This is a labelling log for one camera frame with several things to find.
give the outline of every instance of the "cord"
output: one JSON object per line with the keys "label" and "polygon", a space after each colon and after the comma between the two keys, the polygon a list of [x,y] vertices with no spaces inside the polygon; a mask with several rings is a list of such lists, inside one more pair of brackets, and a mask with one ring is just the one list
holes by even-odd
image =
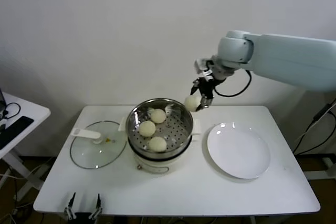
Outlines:
{"label": "cord", "polygon": [[[11,174],[14,175],[14,171],[12,170],[11,166],[8,165],[8,164],[7,164],[7,166],[8,166],[8,169],[10,170]],[[16,205],[17,205],[17,182],[16,182],[16,180],[14,180],[14,193],[15,193],[14,208],[16,208]]]}
{"label": "cord", "polygon": [[[5,113],[5,111],[7,110],[7,108],[10,106],[10,105],[17,105],[18,106],[18,111],[16,112],[16,114],[14,114],[14,115],[11,115],[10,117],[6,117],[6,114],[7,113]],[[11,118],[13,118],[13,117],[15,117],[15,116],[17,116],[17,115],[19,115],[19,113],[20,113],[20,111],[21,111],[21,106],[20,106],[20,104],[18,104],[18,103],[16,103],[16,102],[11,102],[11,103],[9,103],[9,104],[7,104],[6,105],[6,107],[5,107],[5,109],[4,109],[4,114],[3,114],[3,118],[5,118],[5,119],[11,119]]]}
{"label": "cord", "polygon": [[219,93],[219,92],[216,90],[216,87],[214,87],[215,93],[218,94],[220,97],[236,97],[236,96],[242,94],[242,93],[243,93],[243,92],[250,86],[250,84],[251,84],[251,82],[252,82],[252,74],[251,74],[251,72],[248,71],[248,70],[245,70],[245,71],[246,71],[246,73],[247,73],[248,76],[249,76],[249,80],[248,80],[248,83],[246,84],[246,86],[245,86],[240,92],[238,92],[238,93],[236,93],[236,94],[226,95],[226,94],[221,94],[221,93]]}
{"label": "cord", "polygon": [[336,102],[333,102],[331,104],[326,104],[322,110],[320,110],[313,119],[313,124],[301,135],[299,135],[294,142],[301,139],[304,135],[306,135],[316,124],[320,122],[320,120],[336,105]]}
{"label": "cord", "polygon": [[20,206],[18,206],[16,209],[19,209],[19,208],[23,208],[23,207],[29,206],[29,205],[31,205],[31,204],[33,204],[33,203],[34,203],[34,201],[29,202],[29,203],[26,203],[26,204],[24,204],[24,205],[20,205]]}
{"label": "cord", "polygon": [[170,222],[173,220],[174,218],[173,217],[171,217],[168,221],[167,221],[167,223],[166,224],[170,224]]}
{"label": "cord", "polygon": [[212,221],[207,222],[206,224],[214,224],[216,222],[216,220],[218,219],[218,217],[215,217]]}
{"label": "cord", "polygon": [[8,217],[11,218],[11,219],[10,219],[11,222],[13,222],[14,224],[16,224],[16,222],[15,222],[15,220],[14,220],[14,218],[13,218],[13,216],[12,216],[11,214],[6,214],[4,217],[2,217],[2,218],[0,219],[0,220],[1,220],[0,224],[4,223],[4,221],[7,220]]}
{"label": "cord", "polygon": [[51,157],[50,159],[48,159],[47,162],[41,164],[41,165],[38,165],[36,166],[34,169],[32,169],[30,171],[30,173],[28,173],[28,175],[26,177],[15,177],[15,176],[11,176],[11,175],[7,175],[7,174],[0,174],[0,177],[8,177],[8,178],[14,178],[14,179],[27,179],[27,177],[30,176],[30,174],[32,174],[35,170],[39,169],[41,166],[47,164],[50,160],[52,160],[54,157]]}
{"label": "cord", "polygon": [[324,143],[326,143],[326,142],[331,138],[331,136],[332,136],[332,135],[334,134],[334,132],[336,131],[336,116],[335,116],[334,113],[332,113],[331,111],[328,111],[328,114],[332,115],[332,117],[333,117],[334,120],[335,120],[335,125],[334,125],[334,128],[332,129],[332,132],[330,133],[330,135],[329,135],[329,136],[326,138],[326,140],[324,140],[322,143],[320,143],[320,144],[314,146],[313,148],[310,148],[309,150],[306,150],[306,151],[304,151],[304,152],[300,152],[300,153],[297,154],[297,155],[301,155],[301,154],[303,154],[303,153],[312,151],[312,150],[314,150],[314,149],[320,147],[320,146],[323,145]]}
{"label": "cord", "polygon": [[40,224],[42,224],[43,220],[44,220],[44,213],[42,214],[42,218],[41,218]]}
{"label": "cord", "polygon": [[[314,123],[314,120],[308,125],[308,127],[306,128],[305,132],[307,132],[307,130],[312,126],[312,124]],[[303,138],[305,137],[305,135],[303,135],[298,143],[298,145],[295,147],[293,153],[299,148],[299,146],[301,145],[301,142],[303,140]]]}

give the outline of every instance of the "white table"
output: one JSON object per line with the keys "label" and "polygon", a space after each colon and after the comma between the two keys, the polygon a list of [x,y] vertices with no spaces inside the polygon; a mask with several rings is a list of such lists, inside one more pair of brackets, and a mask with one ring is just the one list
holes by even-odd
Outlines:
{"label": "white table", "polygon": [[[23,177],[27,177],[28,183],[26,183],[15,196],[18,201],[20,201],[23,196],[32,188],[40,190],[43,181],[39,177],[48,169],[47,165],[42,166],[35,174],[31,174],[23,164],[22,160],[17,156],[14,151],[14,147],[23,140],[30,132],[32,132],[38,125],[40,125],[45,119],[50,115],[50,110],[43,106],[28,102],[24,99],[15,97],[13,95],[3,93],[6,103],[16,102],[21,106],[20,113],[9,119],[6,122],[6,127],[9,127],[12,123],[18,120],[21,116],[27,116],[33,119],[33,123],[23,130],[16,138],[14,138],[10,143],[8,143],[2,150],[0,150],[0,158],[2,158],[8,165],[20,173]],[[11,105],[8,107],[8,116],[15,114],[18,110],[16,105]],[[0,187],[5,182],[7,177],[2,177],[0,180]]]}
{"label": "white table", "polygon": [[[131,106],[87,106],[75,127],[101,120],[121,121]],[[104,215],[255,216],[320,210],[320,204],[268,109],[263,106],[212,106],[194,115],[202,135],[185,153],[185,162],[169,174],[137,170],[127,144],[112,164],[86,170],[72,163],[69,136],[34,202],[40,212],[63,212],[76,192],[74,211],[92,211],[100,193]],[[207,131],[221,122],[253,127],[267,141],[269,169],[259,178],[242,180],[218,169],[207,154]]]}

